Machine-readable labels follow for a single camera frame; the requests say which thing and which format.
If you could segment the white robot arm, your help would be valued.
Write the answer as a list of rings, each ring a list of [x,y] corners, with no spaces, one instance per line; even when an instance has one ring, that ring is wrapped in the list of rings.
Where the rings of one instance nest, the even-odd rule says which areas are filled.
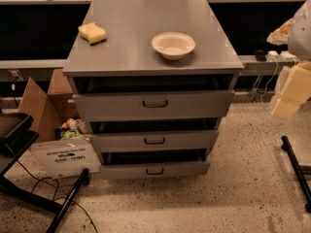
[[[275,117],[290,118],[311,97],[311,0],[306,0],[293,18],[270,33],[267,42],[287,44],[289,53],[298,58],[271,111]]]

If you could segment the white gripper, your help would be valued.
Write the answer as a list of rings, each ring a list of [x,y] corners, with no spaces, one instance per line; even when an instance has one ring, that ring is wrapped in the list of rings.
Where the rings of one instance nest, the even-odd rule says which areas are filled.
[[[311,62],[300,62],[291,69],[282,88],[281,98],[285,101],[277,99],[271,114],[281,119],[290,118],[298,111],[297,104],[305,103],[310,97]]]

